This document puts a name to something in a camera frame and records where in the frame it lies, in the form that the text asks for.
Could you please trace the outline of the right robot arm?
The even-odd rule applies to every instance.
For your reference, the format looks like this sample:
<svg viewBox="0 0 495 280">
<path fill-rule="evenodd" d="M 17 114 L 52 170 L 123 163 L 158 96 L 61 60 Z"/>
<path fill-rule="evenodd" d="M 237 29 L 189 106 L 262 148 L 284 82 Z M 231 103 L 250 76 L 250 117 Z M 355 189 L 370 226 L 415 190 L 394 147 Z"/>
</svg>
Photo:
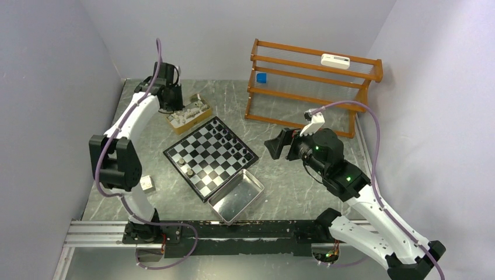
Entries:
<svg viewBox="0 0 495 280">
<path fill-rule="evenodd" d="M 361 214 L 375 233 L 328 208 L 316 219 L 316 237 L 347 243 L 380 264 L 390 279 L 425 279 L 445 253 L 438 240 L 429 241 L 413 230 L 378 194 L 371 179 L 344 158 L 344 145 L 335 132 L 320 129 L 304 136 L 300 129 L 284 128 L 264 142 L 272 159 L 280 158 L 289 146 L 286 159 L 301 160 L 305 169 L 320 175 L 318 181 L 341 202 Z"/>
</svg>

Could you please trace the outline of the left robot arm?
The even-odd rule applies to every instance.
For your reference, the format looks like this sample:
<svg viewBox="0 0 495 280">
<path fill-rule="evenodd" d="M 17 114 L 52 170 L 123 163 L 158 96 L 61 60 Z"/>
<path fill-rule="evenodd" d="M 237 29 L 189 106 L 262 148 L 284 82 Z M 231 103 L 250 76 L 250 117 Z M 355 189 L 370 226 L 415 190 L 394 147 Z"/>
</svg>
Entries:
<svg viewBox="0 0 495 280">
<path fill-rule="evenodd" d="M 128 213 L 126 235 L 140 243 L 152 243 L 162 235 L 158 211 L 140 185 L 142 165 L 134 147 L 149 120 L 172 103 L 182 105 L 180 68 L 156 62 L 154 74 L 134 90 L 127 108 L 102 135 L 89 140 L 95 186 L 106 197 L 119 199 Z"/>
</svg>

